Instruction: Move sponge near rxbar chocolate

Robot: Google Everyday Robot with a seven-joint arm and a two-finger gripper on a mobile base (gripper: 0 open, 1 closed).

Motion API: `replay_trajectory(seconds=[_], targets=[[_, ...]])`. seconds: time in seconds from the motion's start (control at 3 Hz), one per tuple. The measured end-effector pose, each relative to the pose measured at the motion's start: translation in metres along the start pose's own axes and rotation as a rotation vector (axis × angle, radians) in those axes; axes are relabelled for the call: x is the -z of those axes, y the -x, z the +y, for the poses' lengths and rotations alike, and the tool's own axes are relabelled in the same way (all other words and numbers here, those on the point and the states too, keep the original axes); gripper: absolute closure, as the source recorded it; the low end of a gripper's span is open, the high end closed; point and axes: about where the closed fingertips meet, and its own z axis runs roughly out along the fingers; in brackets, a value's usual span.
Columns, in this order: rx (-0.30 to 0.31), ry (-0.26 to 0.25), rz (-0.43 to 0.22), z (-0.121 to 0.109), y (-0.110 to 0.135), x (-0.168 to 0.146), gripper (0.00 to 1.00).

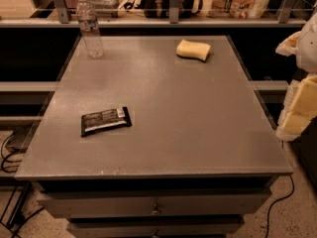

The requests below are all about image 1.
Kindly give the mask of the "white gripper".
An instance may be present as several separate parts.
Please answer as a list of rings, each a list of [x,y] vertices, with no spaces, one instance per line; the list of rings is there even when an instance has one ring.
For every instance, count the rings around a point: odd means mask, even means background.
[[[290,35],[275,52],[286,57],[294,55],[299,35],[300,31]],[[317,75],[308,75],[301,81],[292,80],[287,87],[275,134],[280,141],[293,141],[316,116]]]

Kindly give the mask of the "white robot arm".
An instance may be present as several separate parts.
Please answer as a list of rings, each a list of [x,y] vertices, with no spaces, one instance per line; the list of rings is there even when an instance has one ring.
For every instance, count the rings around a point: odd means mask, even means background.
[[[317,14],[301,31],[280,43],[275,52],[286,57],[295,55],[296,65],[307,72],[304,79],[289,84],[277,122],[277,138],[290,142],[317,117]]]

